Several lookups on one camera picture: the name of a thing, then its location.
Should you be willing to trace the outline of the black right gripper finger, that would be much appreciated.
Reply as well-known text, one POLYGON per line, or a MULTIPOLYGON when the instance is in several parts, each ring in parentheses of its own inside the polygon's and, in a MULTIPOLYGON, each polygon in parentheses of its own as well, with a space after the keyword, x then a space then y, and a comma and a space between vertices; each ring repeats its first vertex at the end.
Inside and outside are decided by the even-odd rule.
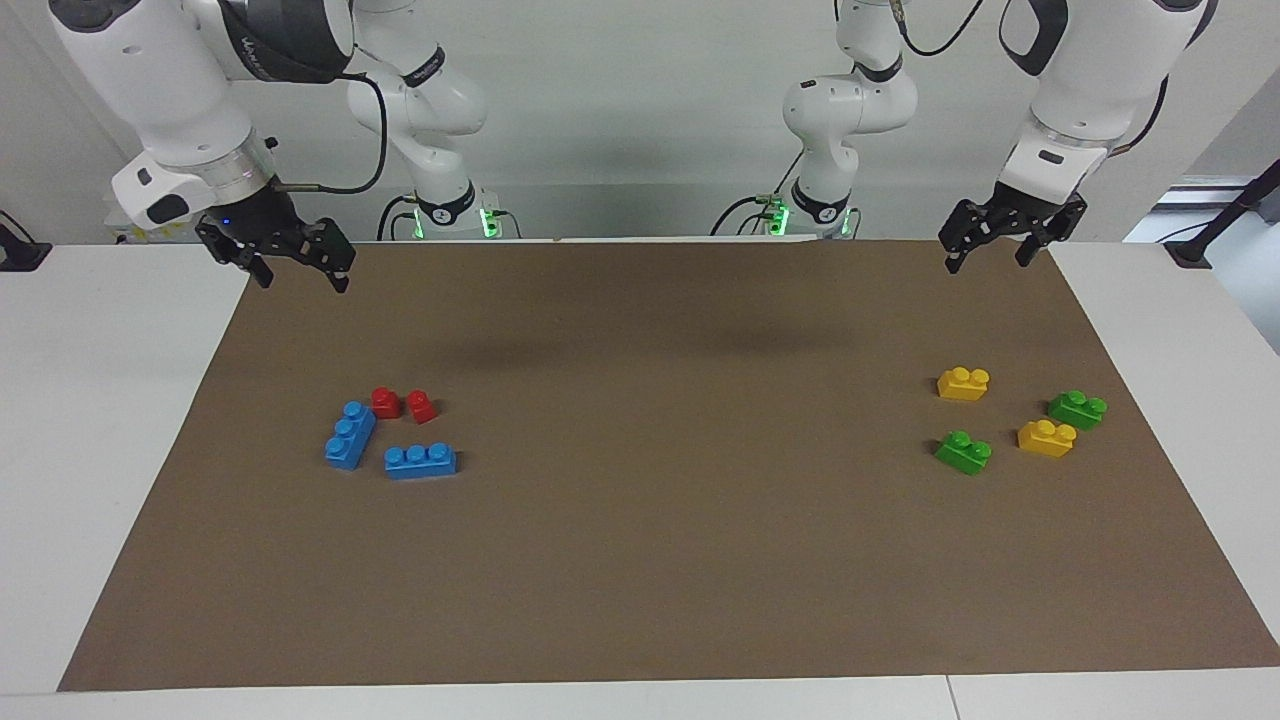
POLYGON ((321 272, 337 293, 349 287, 356 250, 332 218, 301 225, 300 263, 321 272))
POLYGON ((215 263, 243 270, 260 288, 271 286, 274 273, 255 249, 232 238, 204 238, 204 245, 215 263))

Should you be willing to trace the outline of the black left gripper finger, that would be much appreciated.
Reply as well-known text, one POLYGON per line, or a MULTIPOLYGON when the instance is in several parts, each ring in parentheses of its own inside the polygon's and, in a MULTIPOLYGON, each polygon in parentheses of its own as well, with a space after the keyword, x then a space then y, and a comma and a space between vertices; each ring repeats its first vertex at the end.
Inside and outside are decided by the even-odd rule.
POLYGON ((1051 243, 1066 241, 1083 218, 1088 202, 1080 195, 1071 195, 1066 204, 1056 211, 1044 214, 1023 213, 1020 231, 1025 231, 1025 238, 1015 252, 1019 266, 1029 266, 1041 250, 1051 243))
POLYGON ((957 274, 968 255, 997 240, 1005 233, 1006 208, 998 204, 977 204, 961 200, 956 204, 938 232, 946 252, 947 272, 957 274))

